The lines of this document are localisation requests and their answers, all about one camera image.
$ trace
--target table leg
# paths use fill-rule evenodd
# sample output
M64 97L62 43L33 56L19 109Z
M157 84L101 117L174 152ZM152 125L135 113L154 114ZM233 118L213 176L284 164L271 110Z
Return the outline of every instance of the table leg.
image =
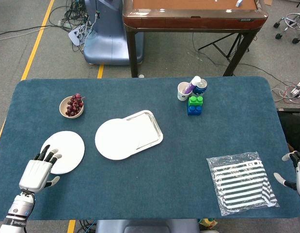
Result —
M134 32L126 32L131 77L138 77L136 39Z
M233 59L229 63L228 67L226 68L226 71L224 72L223 76L232 76L234 73L234 70L236 69L238 63L240 62L242 56L248 49L249 45L253 41L255 35L257 34L257 31L251 32L251 33L243 33L244 37L243 40L237 49L236 53L233 56Z

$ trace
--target lego block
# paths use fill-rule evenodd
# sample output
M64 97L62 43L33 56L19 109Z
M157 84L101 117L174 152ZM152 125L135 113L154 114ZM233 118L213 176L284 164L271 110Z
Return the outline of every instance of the lego block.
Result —
M189 98L189 106L202 106L204 99L202 96L191 96Z
M187 105L188 108L188 115L189 116L198 116L202 113L202 107L201 106L189 106Z

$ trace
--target white tray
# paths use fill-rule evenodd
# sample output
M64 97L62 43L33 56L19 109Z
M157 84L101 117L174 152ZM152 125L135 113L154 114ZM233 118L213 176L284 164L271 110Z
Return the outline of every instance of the white tray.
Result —
M151 111L143 110L124 119L136 124L136 128L139 130L141 136L138 148L132 155L162 142L163 133Z

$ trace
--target tripod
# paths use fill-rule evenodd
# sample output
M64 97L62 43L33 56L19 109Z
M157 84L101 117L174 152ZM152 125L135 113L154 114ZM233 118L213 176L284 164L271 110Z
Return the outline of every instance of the tripod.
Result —
M206 47L208 47L208 46L210 46L210 45L213 45L227 60L228 60L228 62L231 62L231 60L229 59L232 55L234 55L234 53L236 52L236 50L238 49L238 47L239 47L239 45L240 45L240 43L241 43L241 40L242 40L242 35L241 35L241 33L239 33L238 35L237 35L237 37L236 37L236 39L235 39L235 41L233 42L233 45L232 45L232 47L231 47L231 49L229 50L229 52L228 52L228 54L225 54L217 45L216 45L216 43L217 42L219 42L219 41L221 41L221 40L223 40L223 39L225 39L225 38L228 38L228 37L230 37L230 36L232 36L232 35L234 35L235 33L230 33L230 34L228 34L228 35L226 35L226 36L223 36L222 38L220 38L220 39L218 39L218 40L215 40L215 41L213 41L213 42L211 42L211 43L209 43L209 44L207 44L207 45L205 45L205 46L202 46L202 47L200 47L199 49L198 49L198 51L199 50L202 50L202 49L204 49L204 48L206 48Z

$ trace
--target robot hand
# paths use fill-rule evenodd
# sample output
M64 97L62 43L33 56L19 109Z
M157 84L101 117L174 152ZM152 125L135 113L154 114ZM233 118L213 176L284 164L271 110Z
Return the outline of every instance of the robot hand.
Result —
M44 159L48 148L49 145L33 160L29 160L19 182L19 188L22 192L15 197L0 228L0 233L26 232L27 219L35 205L34 193L40 192L46 187L54 186L58 182L59 176L56 176L52 181L47 181L47 178L53 165L62 155L56 154L58 150L54 149Z
M276 180L284 186L297 190L300 195L300 152L294 151L292 153L288 153L282 157L283 161L292 160L295 172L296 172L296 183L291 181L286 181L279 173L274 173Z

